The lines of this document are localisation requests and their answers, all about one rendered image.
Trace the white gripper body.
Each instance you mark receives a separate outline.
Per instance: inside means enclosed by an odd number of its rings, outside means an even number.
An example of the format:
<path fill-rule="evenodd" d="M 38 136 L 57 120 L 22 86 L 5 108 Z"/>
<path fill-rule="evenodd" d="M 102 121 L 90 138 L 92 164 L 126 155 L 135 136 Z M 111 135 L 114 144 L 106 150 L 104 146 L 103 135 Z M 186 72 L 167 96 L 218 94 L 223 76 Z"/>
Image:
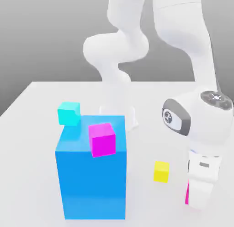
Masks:
<path fill-rule="evenodd" d="M 188 205 L 195 209 L 203 209 L 211 196 L 214 184 L 189 179 Z"/>

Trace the small yellow cube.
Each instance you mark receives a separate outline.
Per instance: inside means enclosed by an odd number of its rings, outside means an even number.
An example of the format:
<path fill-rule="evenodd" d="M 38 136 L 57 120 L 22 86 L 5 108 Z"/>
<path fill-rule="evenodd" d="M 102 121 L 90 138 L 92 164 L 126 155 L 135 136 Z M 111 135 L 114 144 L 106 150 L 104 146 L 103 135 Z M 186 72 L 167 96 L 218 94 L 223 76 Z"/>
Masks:
<path fill-rule="evenodd" d="M 168 162 L 156 161 L 154 165 L 154 181 L 168 183 L 170 164 Z"/>

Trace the small magenta cube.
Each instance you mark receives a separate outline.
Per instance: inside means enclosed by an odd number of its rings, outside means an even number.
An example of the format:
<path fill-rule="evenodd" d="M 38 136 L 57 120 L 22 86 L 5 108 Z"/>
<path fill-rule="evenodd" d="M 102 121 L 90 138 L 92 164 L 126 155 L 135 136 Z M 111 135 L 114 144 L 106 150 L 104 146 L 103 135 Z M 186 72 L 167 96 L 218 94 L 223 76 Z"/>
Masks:
<path fill-rule="evenodd" d="M 116 153 L 116 133 L 110 123 L 89 125 L 88 136 L 94 158 Z"/>

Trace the small cyan cube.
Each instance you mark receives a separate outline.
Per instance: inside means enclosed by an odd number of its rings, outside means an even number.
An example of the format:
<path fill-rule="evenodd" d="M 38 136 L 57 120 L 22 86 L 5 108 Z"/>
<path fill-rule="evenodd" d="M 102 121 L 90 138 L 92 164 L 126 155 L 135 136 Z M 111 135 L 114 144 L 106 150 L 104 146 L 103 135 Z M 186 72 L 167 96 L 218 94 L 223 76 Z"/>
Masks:
<path fill-rule="evenodd" d="M 62 102 L 57 109 L 60 125 L 76 126 L 81 119 L 80 103 Z"/>

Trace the large blue box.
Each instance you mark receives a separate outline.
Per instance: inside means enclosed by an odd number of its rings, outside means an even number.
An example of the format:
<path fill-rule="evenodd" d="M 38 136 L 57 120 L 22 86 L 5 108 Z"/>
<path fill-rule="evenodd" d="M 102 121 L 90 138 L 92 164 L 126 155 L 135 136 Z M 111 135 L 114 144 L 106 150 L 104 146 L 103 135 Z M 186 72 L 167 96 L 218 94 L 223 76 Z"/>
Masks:
<path fill-rule="evenodd" d="M 110 123 L 116 134 L 116 153 L 93 157 L 88 127 L 103 123 Z M 77 126 L 64 127 L 55 158 L 65 219 L 125 219 L 124 116 L 83 115 Z"/>

